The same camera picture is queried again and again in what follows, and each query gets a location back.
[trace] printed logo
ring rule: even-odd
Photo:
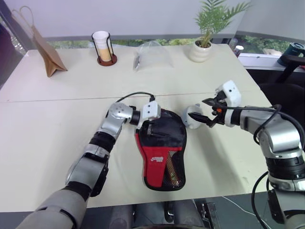
[[[154,157],[151,158],[151,161],[163,162],[163,157],[162,156],[154,156]]]

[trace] window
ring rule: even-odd
[[[126,45],[137,47],[145,42],[151,40],[112,40],[112,44]],[[191,44],[195,39],[156,39],[161,45],[185,45]],[[48,42],[55,49],[78,49],[78,48],[93,48],[92,41],[59,41],[59,42]]]
[[[235,36],[237,45],[244,47],[243,53],[281,55],[290,42],[253,36]]]
[[[14,34],[10,31],[10,29],[8,28],[8,26],[5,24],[4,20],[2,19],[2,17],[0,17],[0,24],[7,30],[7,32],[10,34],[10,39],[11,42],[13,44],[13,46],[15,47],[15,50],[17,50],[18,52],[20,52],[22,55],[25,54],[25,50],[23,48],[23,46],[19,43],[19,41],[17,40],[17,38],[14,36]]]

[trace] ping pong paddle case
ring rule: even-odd
[[[143,157],[143,179],[157,191],[175,191],[185,185],[183,154],[185,126],[176,113],[161,110],[161,117],[145,121],[135,139]]]

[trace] white wall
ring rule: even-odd
[[[252,0],[238,31],[305,42],[305,0]]]
[[[5,0],[8,7],[29,6],[43,37],[199,34],[195,16],[200,0]],[[234,6],[243,0],[227,0]],[[235,34],[244,13],[221,34]]]

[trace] trees outside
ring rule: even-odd
[[[290,42],[252,36],[236,36],[235,38],[238,40],[238,45],[244,47],[244,53],[263,54],[264,48],[274,49],[284,53],[290,44]]]
[[[59,41],[48,43],[55,49],[86,49],[91,47],[90,41]]]
[[[194,42],[196,39],[156,39],[156,41],[163,46],[166,45],[186,45],[186,44],[191,44]],[[149,42],[153,40],[142,40],[142,39],[137,39],[137,40],[112,40],[112,44],[119,44],[119,45],[127,45],[127,46],[133,46],[137,47],[141,44],[144,44],[145,42]]]

